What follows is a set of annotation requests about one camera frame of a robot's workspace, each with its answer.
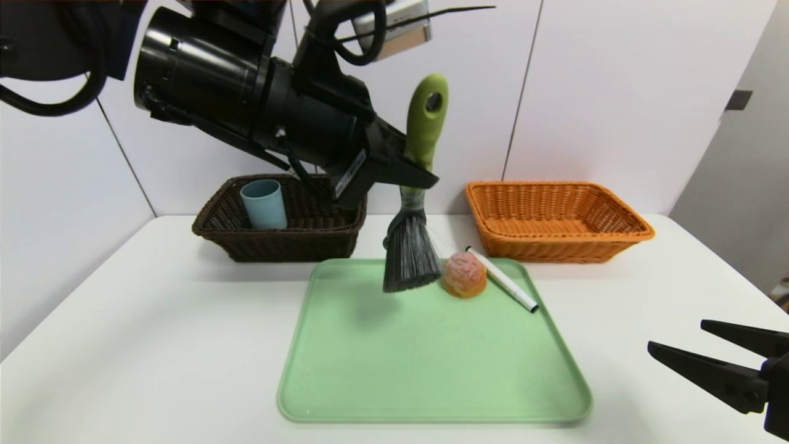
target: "white marker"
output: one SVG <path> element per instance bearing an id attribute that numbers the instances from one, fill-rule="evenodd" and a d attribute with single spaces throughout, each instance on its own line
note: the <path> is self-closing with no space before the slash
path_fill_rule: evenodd
<path id="1" fill-rule="evenodd" d="M 534 313 L 540 308 L 537 305 L 537 301 L 530 298 L 529 295 L 526 294 L 515 282 L 512 281 L 503 271 L 499 269 L 499 267 L 493 265 L 493 262 L 490 262 L 488 258 L 483 256 L 482 254 L 477 253 L 471 246 L 466 247 L 466 251 L 473 254 L 477 260 L 482 262 L 482 265 L 485 266 L 486 270 L 490 277 L 493 278 L 496 282 L 501 285 L 501 287 L 507 292 L 510 293 L 510 296 L 515 298 L 522 306 L 526 308 L 526 310 Z"/>

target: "white table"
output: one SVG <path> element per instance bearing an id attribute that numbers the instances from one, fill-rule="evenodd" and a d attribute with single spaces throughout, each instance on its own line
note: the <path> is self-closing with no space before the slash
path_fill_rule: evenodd
<path id="1" fill-rule="evenodd" d="M 603 265 L 527 265 L 593 391 L 588 419 L 538 425 L 296 424 L 275 395 L 314 264 L 239 265 L 153 220 L 2 364 L 4 444 L 780 442 L 652 359 L 649 340 L 750 367 L 703 318 L 789 331 L 789 317 L 677 224 Z M 391 216 L 354 257 L 381 258 Z M 470 216 L 429 219 L 442 255 L 478 245 Z"/>

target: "bread roll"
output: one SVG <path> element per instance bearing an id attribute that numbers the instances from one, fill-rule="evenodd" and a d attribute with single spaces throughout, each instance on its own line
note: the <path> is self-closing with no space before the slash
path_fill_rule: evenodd
<path id="1" fill-rule="evenodd" d="M 485 290 L 485 267 L 471 253 L 455 253 L 444 264 L 443 287 L 458 298 L 473 298 Z"/>

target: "brush bristles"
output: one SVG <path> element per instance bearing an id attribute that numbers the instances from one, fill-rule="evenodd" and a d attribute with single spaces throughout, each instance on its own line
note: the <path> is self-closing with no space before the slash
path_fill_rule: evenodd
<path id="1" fill-rule="evenodd" d="M 443 266 L 419 216 L 406 217 L 389 234 L 383 291 L 402 292 L 423 287 L 441 277 Z"/>

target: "brown wicker basket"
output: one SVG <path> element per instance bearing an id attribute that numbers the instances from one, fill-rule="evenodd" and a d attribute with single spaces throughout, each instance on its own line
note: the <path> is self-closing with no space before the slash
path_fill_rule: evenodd
<path id="1" fill-rule="evenodd" d="M 313 178 L 317 185 L 328 187 L 325 175 Z M 251 228 L 240 192 L 258 179 L 279 181 L 288 228 Z M 350 257 L 366 208 L 366 198 L 355 209 L 321 205 L 290 175 L 248 175 L 225 182 L 200 210 L 192 231 L 218 244 L 236 262 L 320 262 Z"/>
<path id="2" fill-rule="evenodd" d="M 472 182 L 466 197 L 488 255 L 522 262 L 606 262 L 655 232 L 590 182 Z"/>

